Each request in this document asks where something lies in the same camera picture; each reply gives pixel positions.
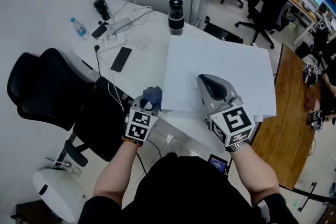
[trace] person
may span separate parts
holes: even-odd
[[[336,119],[336,57],[330,62],[326,72],[322,75],[321,116],[326,120]]]
[[[248,143],[241,142],[241,147],[230,154],[250,193],[252,207],[214,165],[199,157],[178,157],[176,138],[169,145],[169,153],[139,183],[134,201],[121,210],[138,149],[124,141],[99,176],[78,223],[190,221],[202,216],[223,223],[298,223],[280,194],[275,172]]]

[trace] wooden tabletop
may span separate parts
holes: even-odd
[[[283,45],[276,81],[277,116],[265,119],[252,148],[276,172],[279,184],[294,188],[306,163],[315,131],[307,125],[304,62]],[[321,98],[321,83],[307,92]]]
[[[296,8],[298,8],[301,12],[306,14],[314,23],[317,24],[317,18],[316,15],[310,10],[307,12],[304,7],[302,6],[302,1],[300,0],[289,0],[290,3],[292,3]]]

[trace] white wall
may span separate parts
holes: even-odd
[[[31,176],[57,157],[68,133],[47,123],[24,120],[9,99],[6,85],[17,58],[25,51],[40,55],[54,47],[65,53],[83,73],[88,69],[72,52],[80,37],[73,16],[91,29],[99,14],[95,0],[0,0],[0,209],[36,199]],[[121,0],[106,0],[108,5]]]

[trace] person's left arm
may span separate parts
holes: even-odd
[[[133,143],[126,141],[122,143],[112,161],[100,174],[93,190],[93,196],[111,198],[121,207],[137,150],[138,146]]]

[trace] table leg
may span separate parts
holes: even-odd
[[[309,32],[309,30],[314,26],[314,24],[315,24],[314,22],[311,22],[311,24],[305,28],[303,33],[296,40],[292,42],[293,45],[296,45]]]

